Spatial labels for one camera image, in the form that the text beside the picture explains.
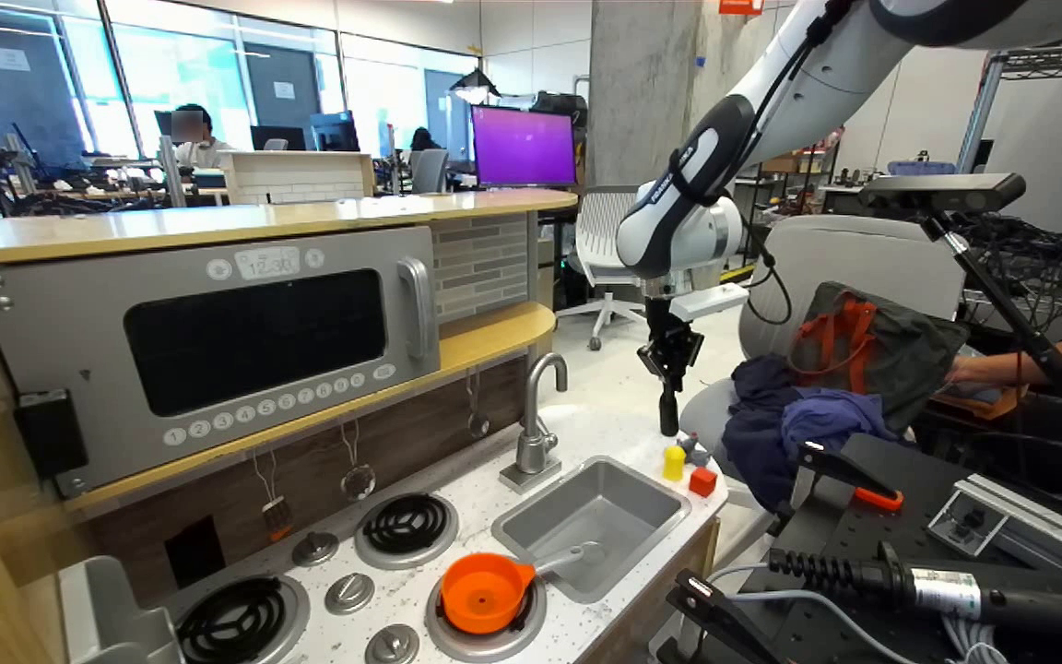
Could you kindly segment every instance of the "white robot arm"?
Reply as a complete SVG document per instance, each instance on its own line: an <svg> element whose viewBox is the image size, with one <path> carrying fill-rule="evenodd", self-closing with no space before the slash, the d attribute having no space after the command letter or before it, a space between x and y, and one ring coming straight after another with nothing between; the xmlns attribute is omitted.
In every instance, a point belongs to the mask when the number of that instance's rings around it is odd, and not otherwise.
<svg viewBox="0 0 1062 664"><path fill-rule="evenodd" d="M915 43L1050 42L1062 42L1062 3L1056 0L801 0L791 13L756 67L670 153L669 171L615 228L622 266L647 281L651 347L638 353L665 382L665 436L679 433L674 393L702 351L702 335L670 309L670 294L681 292L674 275L735 253L727 228L703 216L724 206L727 180L750 164L844 126Z"/></svg>

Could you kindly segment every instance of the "orange pot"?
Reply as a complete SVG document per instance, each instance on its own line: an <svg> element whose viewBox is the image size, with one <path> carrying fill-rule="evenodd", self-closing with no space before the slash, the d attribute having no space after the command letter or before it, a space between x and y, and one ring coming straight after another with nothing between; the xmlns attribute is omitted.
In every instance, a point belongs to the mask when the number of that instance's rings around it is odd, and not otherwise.
<svg viewBox="0 0 1062 664"><path fill-rule="evenodd" d="M528 607L536 569L502 553L470 553L442 575L442 610L460 635L498 635Z"/></svg>

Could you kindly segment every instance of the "kitchen counter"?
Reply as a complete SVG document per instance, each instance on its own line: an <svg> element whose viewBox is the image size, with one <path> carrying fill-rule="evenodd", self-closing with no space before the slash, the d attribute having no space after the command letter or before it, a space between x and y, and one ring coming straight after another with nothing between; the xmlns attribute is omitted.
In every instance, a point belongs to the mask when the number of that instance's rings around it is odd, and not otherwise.
<svg viewBox="0 0 1062 664"><path fill-rule="evenodd" d="M536 498L550 482L573 476L587 460L614 458L627 470L638 470L643 476L657 481L659 486L670 486L670 494L679 494L686 503L686 514L600 603L581 607L581 603L563 598L556 586L547 586L542 632L536 635L536 644L528 648L506 658L506 662L528 662L528 664L530 662L536 664L581 662L619 615L632 612L635 598L681 553L681 545L695 535L702 535L702 527L708 527L708 522L714 517L714 510L727 503L727 494L738 482L719 481L714 494L708 494L708 498L689 494L686 481L665 482L659 481L659 449L669 441L657 436L657 420L647 415L587 415L581 405L569 405L569 396L560 396L560 404L547 405L542 417L560 436L560 447L552 449L552 458L560 458L563 470L556 476L550 476L547 482L530 486L528 494L515 494L498 481L498 474L512 460L512 447L522 441L522 428L512 425L512 428L491 436L486 442L478 442L456 458L448 458L442 465L416 474L416 476L372 494L359 510L347 510L347 514L320 522L316 523L320 533L335 533L345 540L335 559L329 559L313 569L293 569L288 550L300 540L297 535L293 544L272 545L272 550L251 559L247 564L230 569L222 578L206 578L206 585L197 585L191 589L179 596L175 615L182 619L186 610L191 610L202 596L211 596L213 586L222 586L230 578L244 578L244 575L260 575L260 573L284 573L308 586L309 619L308 619L304 640L279 658L279 664L363 662L369 640L390 625L416 626L416 635L421 635L416 662L421 664L455 662L455 658L438 652L438 645L428 640L428 626L426 626L426 610L428 610L428 598L432 598L438 575L464 553L478 553L478 550L510 553L491 535L491 523L502 514ZM380 573L380 569L364 564L352 544L359 522L372 505L380 505L395 494L413 494L413 491L432 491L456 510L455 545L448 553L432 559L428 564L404 569L404 573ZM333 615L324 610L324 589L347 573L372 575L375 598L356 615Z"/></svg>
<svg viewBox="0 0 1062 664"><path fill-rule="evenodd" d="M0 217L0 266L380 224L448 224L577 206L573 193L390 197L300 206L175 206L85 217Z"/></svg>

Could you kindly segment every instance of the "yellow object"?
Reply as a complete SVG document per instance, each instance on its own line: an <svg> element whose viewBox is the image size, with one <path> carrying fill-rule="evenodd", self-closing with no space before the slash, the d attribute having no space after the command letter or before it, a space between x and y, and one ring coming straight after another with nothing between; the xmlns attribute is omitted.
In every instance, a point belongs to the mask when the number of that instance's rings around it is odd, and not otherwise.
<svg viewBox="0 0 1062 664"><path fill-rule="evenodd" d="M679 482L681 481L681 470L686 470L686 449L679 442L670 442L665 449L665 481Z"/></svg>

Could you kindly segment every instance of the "handle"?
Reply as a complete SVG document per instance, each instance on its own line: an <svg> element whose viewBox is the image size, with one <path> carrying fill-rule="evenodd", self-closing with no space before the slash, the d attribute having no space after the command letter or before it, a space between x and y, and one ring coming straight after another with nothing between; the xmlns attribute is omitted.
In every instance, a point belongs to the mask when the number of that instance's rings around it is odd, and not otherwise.
<svg viewBox="0 0 1062 664"><path fill-rule="evenodd" d="M432 278L428 278L428 266L421 260L407 260L399 266L399 278L404 284L410 287L413 294L413 309L416 309L416 326L413 326L413 335L416 335L416 347L410 351L410 361L416 369L435 369L435 309L432 309Z"/></svg>

